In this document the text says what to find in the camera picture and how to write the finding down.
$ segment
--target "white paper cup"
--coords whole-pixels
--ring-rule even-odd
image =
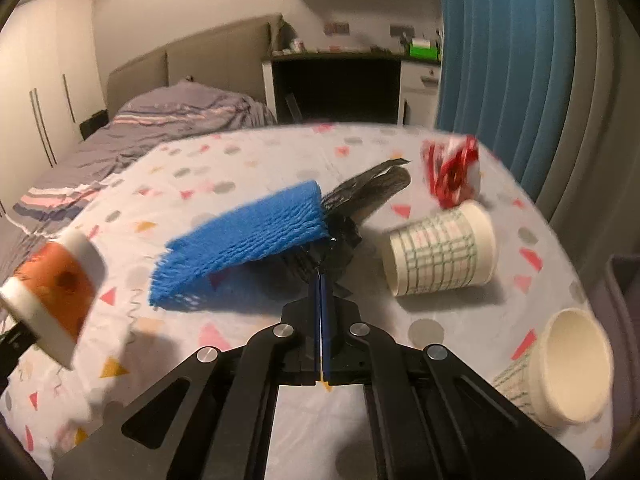
[[[540,426],[583,424],[604,409],[613,382],[607,334],[589,312],[556,313],[531,348],[493,386]]]
[[[104,262],[94,245],[80,231],[67,229],[4,282],[0,306],[33,331],[42,350],[71,368],[104,275]]]
[[[473,200],[387,233],[380,250],[394,296],[484,285],[498,263],[491,217]]]

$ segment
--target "blue curtain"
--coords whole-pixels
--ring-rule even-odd
[[[574,76],[574,0],[442,0],[437,126],[477,136],[535,200]]]

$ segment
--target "gray bedding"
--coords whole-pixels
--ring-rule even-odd
[[[44,173],[0,219],[0,283],[66,227],[107,183],[155,146],[212,132],[275,124],[248,96],[180,81],[124,105],[110,124]]]

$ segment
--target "wardrobe door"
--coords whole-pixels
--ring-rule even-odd
[[[106,108],[95,58],[94,0],[56,0],[58,59],[77,124]]]
[[[0,31],[0,202],[5,210],[51,167],[31,104],[25,17],[18,7]]]
[[[57,0],[33,0],[24,7],[31,85],[47,133],[50,156],[56,164],[82,141],[69,111],[60,70]]]

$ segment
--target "table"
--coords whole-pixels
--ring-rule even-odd
[[[276,323],[283,304],[305,295],[280,260],[209,276],[177,310],[148,306],[149,274],[171,238],[212,216],[301,180],[328,192],[392,157],[411,161],[412,183],[371,216],[363,243],[340,281],[365,321],[416,348],[440,342],[491,380],[517,358],[547,319],[562,308],[590,308],[558,240],[507,170],[481,148],[481,202],[495,224],[497,275],[487,286],[393,298],[374,240],[383,230],[437,211],[423,181],[422,128],[328,124],[244,130],[156,147],[120,175],[71,224],[90,235],[108,277],[78,346],[76,370],[60,370],[29,350],[15,402],[38,391],[37,410],[13,410],[12,428],[30,428],[46,442],[36,460],[68,450],[109,420],[201,346],[227,350]],[[588,477],[604,463],[611,438],[610,406],[596,421],[556,437],[582,462]],[[268,479],[375,478],[364,398],[359,386],[282,387],[268,459]]]

